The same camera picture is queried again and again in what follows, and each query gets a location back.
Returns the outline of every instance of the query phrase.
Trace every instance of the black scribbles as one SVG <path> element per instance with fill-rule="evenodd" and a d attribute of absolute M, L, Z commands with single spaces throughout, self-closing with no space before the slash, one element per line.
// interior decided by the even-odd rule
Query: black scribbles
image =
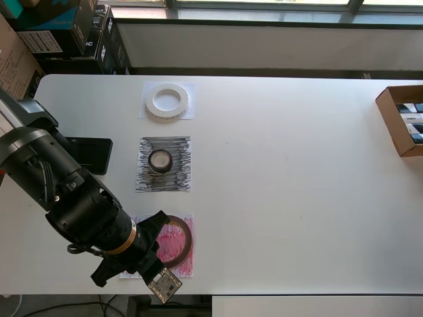
<path fill-rule="evenodd" d="M 191 188 L 191 137 L 142 137 L 139 141 L 136 192 L 189 191 Z M 148 165 L 155 150 L 172 155 L 172 168 L 159 174 Z"/>

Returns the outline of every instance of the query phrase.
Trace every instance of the white tape roll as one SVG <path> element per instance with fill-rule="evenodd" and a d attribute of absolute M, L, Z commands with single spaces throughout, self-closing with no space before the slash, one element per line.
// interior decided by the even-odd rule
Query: white tape roll
<path fill-rule="evenodd" d="M 166 90 L 171 90 L 173 92 L 176 92 L 180 97 L 180 103 L 179 105 L 172 110 L 162 110 L 159 109 L 154 104 L 154 99 L 156 98 L 157 94 L 159 93 L 166 93 Z M 156 116 L 161 119 L 173 119 L 177 118 L 180 115 L 182 115 L 186 109 L 188 108 L 188 93 L 185 89 L 183 89 L 181 86 L 175 85 L 175 84 L 163 84 L 156 86 L 151 92 L 146 102 L 148 111 L 153 114 L 153 116 Z"/>

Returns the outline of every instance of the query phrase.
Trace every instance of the paper with pink scribbles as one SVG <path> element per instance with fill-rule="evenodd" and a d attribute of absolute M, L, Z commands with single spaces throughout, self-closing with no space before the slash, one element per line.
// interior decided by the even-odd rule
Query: paper with pink scribbles
<path fill-rule="evenodd" d="M 145 220 L 150 216 L 134 216 L 132 219 L 139 223 L 142 220 Z M 185 223 L 190 227 L 192 236 L 193 234 L 193 221 L 192 215 L 186 215 L 180 217 L 184 219 Z M 182 230 L 174 225 L 164 225 L 161 229 L 159 236 L 157 237 L 157 242 L 159 243 L 159 250 L 157 251 L 157 257 L 163 262 L 168 262 L 169 260 L 175 258 L 182 249 L 184 248 L 185 244 L 185 236 Z M 176 277 L 192 277 L 193 271 L 193 251 L 191 250 L 190 255 L 186 259 L 184 263 L 180 266 L 171 269 L 172 273 L 175 274 Z M 141 275 L 139 273 L 129 274 L 128 272 L 123 272 L 120 274 L 121 279 L 141 279 Z"/>

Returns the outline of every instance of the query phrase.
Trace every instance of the black robotic arm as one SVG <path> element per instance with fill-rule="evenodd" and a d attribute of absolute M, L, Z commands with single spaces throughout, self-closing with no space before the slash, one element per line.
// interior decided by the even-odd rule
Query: black robotic arm
<path fill-rule="evenodd" d="M 99 287 L 123 271 L 139 272 L 167 302 L 182 285 L 156 255 L 156 238 L 171 220 L 160 211 L 135 223 L 110 190 L 78 164 L 72 149 L 63 148 L 67 141 L 55 119 L 35 100 L 29 103 L 22 105 L 0 88 L 0 168 L 47 211 L 48 222 L 71 242 L 70 253 L 103 258 L 91 275 Z"/>

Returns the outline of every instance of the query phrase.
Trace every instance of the paper sheet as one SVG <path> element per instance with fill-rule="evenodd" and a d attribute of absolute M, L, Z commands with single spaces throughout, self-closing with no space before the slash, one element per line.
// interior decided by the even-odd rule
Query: paper sheet
<path fill-rule="evenodd" d="M 150 216 L 135 216 L 132 219 L 139 223 Z M 185 223 L 189 226 L 192 236 L 194 237 L 193 231 L 193 218 L 192 215 L 180 216 L 181 219 L 184 219 Z M 185 243 L 185 237 L 182 230 L 173 225 L 164 225 L 162 231 L 157 237 L 157 242 L 159 243 L 159 250 L 157 251 L 157 257 L 164 262 L 175 258 L 182 251 Z M 172 273 L 176 277 L 192 277 L 193 272 L 193 252 L 189 255 L 186 261 L 180 266 L 172 269 Z M 129 274 L 128 272 L 123 272 L 120 274 L 121 279 L 141 279 L 139 273 Z"/>
<path fill-rule="evenodd" d="M 172 155 L 170 171 L 159 174 L 148 165 L 148 156 L 163 149 Z M 139 140 L 136 192 L 171 192 L 191 189 L 191 137 L 142 137 Z"/>
<path fill-rule="evenodd" d="M 138 112 L 138 119 L 146 119 L 149 117 L 148 109 L 146 107 L 147 98 L 150 92 L 159 85 L 167 84 L 162 82 L 147 81 L 143 87 L 143 96 L 141 98 L 141 107 Z M 194 105 L 196 102 L 196 84 L 194 83 L 171 83 L 181 86 L 188 93 L 188 109 L 183 113 L 179 119 L 191 120 L 194 119 Z"/>

